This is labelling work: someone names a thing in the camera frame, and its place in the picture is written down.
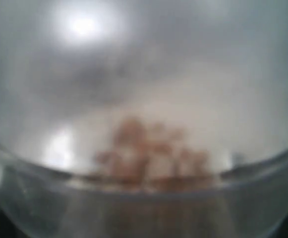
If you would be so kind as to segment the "clear plastic shaker bottle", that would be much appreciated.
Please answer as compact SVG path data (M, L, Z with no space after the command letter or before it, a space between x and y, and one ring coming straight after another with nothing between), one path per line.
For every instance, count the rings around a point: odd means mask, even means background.
M288 0L0 0L0 208L31 238L272 236Z

